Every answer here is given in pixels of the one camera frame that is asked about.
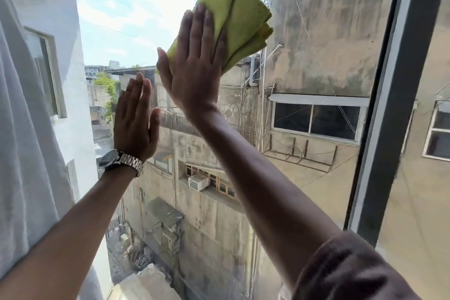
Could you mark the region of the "person's left hand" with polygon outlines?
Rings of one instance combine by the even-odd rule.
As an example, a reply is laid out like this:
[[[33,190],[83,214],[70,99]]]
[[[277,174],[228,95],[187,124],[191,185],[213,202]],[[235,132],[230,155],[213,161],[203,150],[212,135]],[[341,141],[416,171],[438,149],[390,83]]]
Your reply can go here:
[[[150,159],[157,147],[150,147],[149,113],[152,85],[143,77],[143,87],[136,112],[134,112],[134,82],[130,79],[126,87],[126,112],[122,119],[115,119],[114,148],[132,155],[143,162]]]

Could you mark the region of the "yellow-green microfibre cloth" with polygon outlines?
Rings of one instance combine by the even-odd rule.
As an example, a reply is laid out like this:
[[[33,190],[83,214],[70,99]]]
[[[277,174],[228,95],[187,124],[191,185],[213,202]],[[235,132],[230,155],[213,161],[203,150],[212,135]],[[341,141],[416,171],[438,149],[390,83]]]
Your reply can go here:
[[[227,31],[227,59],[222,75],[242,59],[266,47],[273,28],[272,14],[262,0],[197,0],[213,13],[215,41],[223,28]]]

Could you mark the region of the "person's left forearm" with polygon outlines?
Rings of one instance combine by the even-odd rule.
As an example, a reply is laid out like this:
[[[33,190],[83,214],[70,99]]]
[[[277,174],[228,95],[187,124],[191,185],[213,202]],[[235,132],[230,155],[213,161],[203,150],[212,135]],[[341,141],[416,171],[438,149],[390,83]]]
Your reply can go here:
[[[125,190],[122,165],[94,187],[0,280],[0,300],[76,300]]]

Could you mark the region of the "green tree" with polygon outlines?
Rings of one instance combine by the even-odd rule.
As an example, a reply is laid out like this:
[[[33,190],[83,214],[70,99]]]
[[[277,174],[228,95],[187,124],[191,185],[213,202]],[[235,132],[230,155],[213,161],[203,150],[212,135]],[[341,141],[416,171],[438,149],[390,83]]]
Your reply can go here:
[[[99,72],[97,79],[94,81],[95,86],[101,86],[107,93],[109,100],[106,103],[106,115],[110,117],[112,115],[112,105],[117,103],[117,85],[118,81],[112,79],[109,74],[104,71]]]

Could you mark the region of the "white outdoor condenser unit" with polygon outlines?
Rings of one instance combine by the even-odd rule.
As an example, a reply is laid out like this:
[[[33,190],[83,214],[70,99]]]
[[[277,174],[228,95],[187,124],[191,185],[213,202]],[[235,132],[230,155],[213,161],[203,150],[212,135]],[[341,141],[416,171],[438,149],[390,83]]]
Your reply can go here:
[[[250,75],[248,77],[249,87],[259,86],[261,70],[261,53],[256,53],[251,56],[250,60]]]

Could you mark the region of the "silver metal wristwatch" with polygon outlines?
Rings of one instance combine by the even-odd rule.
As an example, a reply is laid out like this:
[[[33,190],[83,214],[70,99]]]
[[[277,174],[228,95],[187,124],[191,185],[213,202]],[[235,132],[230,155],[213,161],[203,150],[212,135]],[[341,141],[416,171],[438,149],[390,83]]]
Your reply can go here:
[[[106,153],[97,163],[98,168],[102,171],[108,171],[120,166],[131,167],[136,172],[135,178],[138,178],[143,170],[143,161],[116,149]]]

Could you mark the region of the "white building with window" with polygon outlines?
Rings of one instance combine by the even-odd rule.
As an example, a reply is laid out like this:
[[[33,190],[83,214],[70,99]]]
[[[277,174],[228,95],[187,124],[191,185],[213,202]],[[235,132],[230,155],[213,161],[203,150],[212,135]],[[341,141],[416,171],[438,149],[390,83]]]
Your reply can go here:
[[[73,203],[98,181],[77,0],[13,0],[27,33],[44,38],[58,108],[51,117]]]

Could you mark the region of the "white window air conditioner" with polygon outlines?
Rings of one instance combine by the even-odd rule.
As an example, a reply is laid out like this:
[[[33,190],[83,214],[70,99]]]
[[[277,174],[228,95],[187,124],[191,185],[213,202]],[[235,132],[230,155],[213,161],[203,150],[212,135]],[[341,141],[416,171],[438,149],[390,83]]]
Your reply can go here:
[[[188,178],[188,186],[196,191],[202,191],[210,186],[210,176],[198,173]]]

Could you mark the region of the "weathered beige concrete building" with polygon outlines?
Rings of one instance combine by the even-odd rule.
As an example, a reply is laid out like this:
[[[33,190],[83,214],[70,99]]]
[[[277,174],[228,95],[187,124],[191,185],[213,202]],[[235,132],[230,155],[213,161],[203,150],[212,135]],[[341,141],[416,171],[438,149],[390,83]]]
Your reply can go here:
[[[273,130],[269,96],[370,98],[391,0],[268,2],[274,32],[260,52],[259,86],[248,85],[249,57],[222,77],[218,106],[263,155],[273,132],[338,145],[329,172],[264,156],[343,228],[361,139]],[[450,162],[423,157],[435,101],[450,100],[450,0],[442,0],[430,44],[375,248],[424,300],[450,300]],[[289,300],[217,157],[159,79],[153,90],[152,105],[171,110],[161,112],[158,149],[121,201],[134,245],[128,257],[150,263],[134,276],[135,298]],[[198,173],[211,180],[202,191],[188,186]]]

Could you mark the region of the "white sheer curtain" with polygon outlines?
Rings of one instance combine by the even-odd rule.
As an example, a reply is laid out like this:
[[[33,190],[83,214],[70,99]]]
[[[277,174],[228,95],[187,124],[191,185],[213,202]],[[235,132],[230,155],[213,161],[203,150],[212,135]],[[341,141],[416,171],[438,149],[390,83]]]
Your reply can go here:
[[[0,0],[0,279],[71,206],[43,85],[12,0]]]

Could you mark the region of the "white-framed sliding building window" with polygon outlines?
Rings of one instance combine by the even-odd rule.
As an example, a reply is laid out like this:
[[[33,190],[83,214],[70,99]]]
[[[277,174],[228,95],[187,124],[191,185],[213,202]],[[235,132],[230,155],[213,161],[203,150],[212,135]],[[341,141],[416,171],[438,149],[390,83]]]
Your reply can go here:
[[[271,129],[359,144],[368,97],[274,93]]]

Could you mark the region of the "white-framed small building window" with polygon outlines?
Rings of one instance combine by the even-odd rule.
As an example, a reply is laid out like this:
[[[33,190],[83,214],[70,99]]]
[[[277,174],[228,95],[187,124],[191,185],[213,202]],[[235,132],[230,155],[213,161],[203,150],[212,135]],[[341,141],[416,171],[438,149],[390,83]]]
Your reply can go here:
[[[423,157],[450,162],[450,100],[436,100]]]

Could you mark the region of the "brown shirt sleeve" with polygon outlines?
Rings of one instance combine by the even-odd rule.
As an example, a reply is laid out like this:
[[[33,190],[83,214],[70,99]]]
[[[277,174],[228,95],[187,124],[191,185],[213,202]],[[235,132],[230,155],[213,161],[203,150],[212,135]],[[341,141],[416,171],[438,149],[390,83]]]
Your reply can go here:
[[[291,300],[423,300],[360,236],[328,240],[301,271]]]

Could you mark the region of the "metal wall bracket rack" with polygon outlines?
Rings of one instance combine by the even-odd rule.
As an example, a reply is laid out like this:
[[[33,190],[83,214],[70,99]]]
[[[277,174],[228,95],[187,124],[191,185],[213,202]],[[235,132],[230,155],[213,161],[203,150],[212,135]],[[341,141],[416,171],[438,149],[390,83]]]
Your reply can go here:
[[[264,155],[319,172],[329,172],[339,146],[324,140],[283,133],[271,133]]]

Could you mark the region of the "dark grey window frame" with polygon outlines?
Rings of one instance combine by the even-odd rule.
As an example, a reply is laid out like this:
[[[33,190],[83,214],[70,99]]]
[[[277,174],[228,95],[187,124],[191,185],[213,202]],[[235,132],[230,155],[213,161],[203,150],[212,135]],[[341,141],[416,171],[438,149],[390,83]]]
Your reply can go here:
[[[391,0],[344,229],[376,247],[442,0]]]

